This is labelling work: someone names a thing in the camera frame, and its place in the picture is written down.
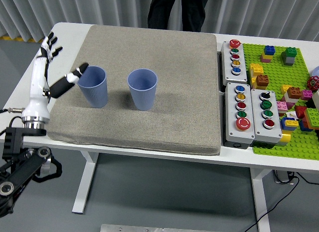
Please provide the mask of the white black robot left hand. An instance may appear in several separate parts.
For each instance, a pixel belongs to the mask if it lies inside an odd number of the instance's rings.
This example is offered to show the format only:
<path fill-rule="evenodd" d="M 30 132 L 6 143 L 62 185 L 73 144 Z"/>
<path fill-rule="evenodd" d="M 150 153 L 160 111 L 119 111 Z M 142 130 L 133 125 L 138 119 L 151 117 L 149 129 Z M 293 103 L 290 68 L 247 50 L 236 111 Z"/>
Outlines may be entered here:
<path fill-rule="evenodd" d="M 49 86 L 47 82 L 48 66 L 63 49 L 63 47 L 54 49 L 52 46 L 56 42 L 57 37 L 51 32 L 41 43 L 35 57 L 30 81 L 29 104 L 21 114 L 21 120 L 25 128 L 44 128 L 44 125 L 50 120 L 50 113 L 47 108 L 50 99 L 57 99 L 71 89 L 88 67 L 88 63 L 83 63 Z"/>

